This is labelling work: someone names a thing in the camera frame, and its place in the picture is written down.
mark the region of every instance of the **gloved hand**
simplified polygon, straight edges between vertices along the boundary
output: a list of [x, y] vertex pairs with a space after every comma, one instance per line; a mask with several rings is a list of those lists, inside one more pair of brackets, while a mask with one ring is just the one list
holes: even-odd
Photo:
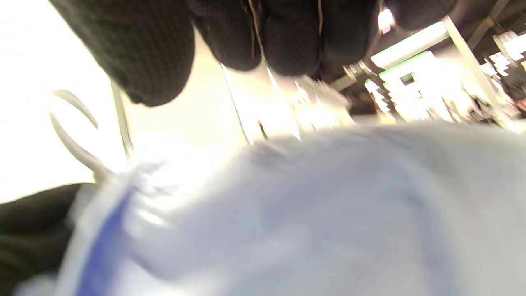
[[[193, 25], [217, 60], [241, 71], [261, 60], [259, 32], [268, 64], [282, 75], [312, 74], [321, 59], [355, 63], [378, 32], [379, 0], [50, 2], [106, 73], [146, 106], [170, 102], [183, 90], [194, 59]], [[385, 0], [408, 30], [439, 21], [455, 3]]]

